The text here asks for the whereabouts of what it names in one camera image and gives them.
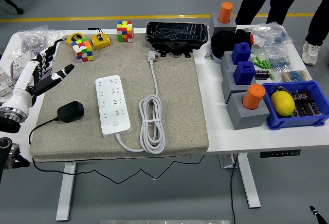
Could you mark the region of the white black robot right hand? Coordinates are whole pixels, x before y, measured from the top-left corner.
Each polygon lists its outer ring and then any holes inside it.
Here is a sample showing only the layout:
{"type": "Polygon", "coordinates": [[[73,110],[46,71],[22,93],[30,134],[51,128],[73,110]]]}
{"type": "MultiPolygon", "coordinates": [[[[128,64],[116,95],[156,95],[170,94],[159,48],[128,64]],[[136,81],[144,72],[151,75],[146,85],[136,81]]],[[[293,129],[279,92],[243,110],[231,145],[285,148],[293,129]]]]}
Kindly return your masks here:
{"type": "Polygon", "coordinates": [[[309,206],[309,208],[310,208],[312,214],[315,216],[318,224],[327,224],[327,221],[313,206],[309,206]]]}

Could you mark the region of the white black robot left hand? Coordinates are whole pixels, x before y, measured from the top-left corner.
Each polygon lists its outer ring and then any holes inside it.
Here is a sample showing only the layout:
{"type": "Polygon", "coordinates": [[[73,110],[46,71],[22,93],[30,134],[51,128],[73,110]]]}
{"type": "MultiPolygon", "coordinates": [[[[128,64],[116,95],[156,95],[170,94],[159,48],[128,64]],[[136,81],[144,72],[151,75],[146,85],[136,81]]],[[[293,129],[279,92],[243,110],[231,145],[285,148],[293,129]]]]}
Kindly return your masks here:
{"type": "Polygon", "coordinates": [[[46,72],[52,70],[53,55],[56,52],[57,44],[61,41],[63,40],[56,40],[52,46],[38,53],[25,66],[15,84],[12,97],[1,107],[2,118],[19,123],[24,122],[36,97],[55,87],[74,69],[74,65],[69,64],[61,70],[43,77],[46,72]]]}

